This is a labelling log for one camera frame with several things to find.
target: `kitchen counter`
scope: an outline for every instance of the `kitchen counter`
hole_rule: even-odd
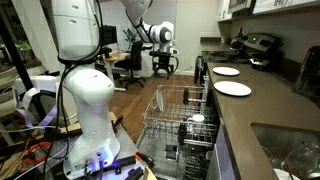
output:
[[[238,69],[240,74],[226,77],[212,71],[222,66]],[[320,131],[320,109],[308,98],[293,93],[292,84],[276,73],[258,71],[251,65],[223,63],[208,63],[208,70],[213,84],[222,80],[235,81],[252,90],[246,97],[214,93],[229,139],[233,168],[243,180],[277,179],[251,124]]]

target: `open dishwasher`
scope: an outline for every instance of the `open dishwasher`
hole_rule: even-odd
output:
[[[159,86],[143,113],[137,147],[155,160],[158,179],[206,179],[219,117],[207,88]],[[194,115],[204,117],[201,122]]]

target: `computer monitor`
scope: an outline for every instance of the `computer monitor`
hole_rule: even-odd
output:
[[[115,26],[104,25],[102,46],[114,43],[118,43],[117,28]]]

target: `white cabinet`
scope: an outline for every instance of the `white cabinet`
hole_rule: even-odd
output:
[[[230,0],[220,0],[218,21],[232,18],[232,13],[228,13]]]
[[[256,0],[253,14],[282,11],[320,3],[319,0]]]
[[[280,7],[279,0],[257,0],[253,9],[253,14],[272,11]]]

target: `stainless steel sink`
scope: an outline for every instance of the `stainless steel sink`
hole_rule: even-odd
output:
[[[302,141],[320,145],[320,132],[259,123],[252,123],[251,128],[266,155],[272,153],[269,160],[274,168],[281,169],[288,153],[299,148]]]

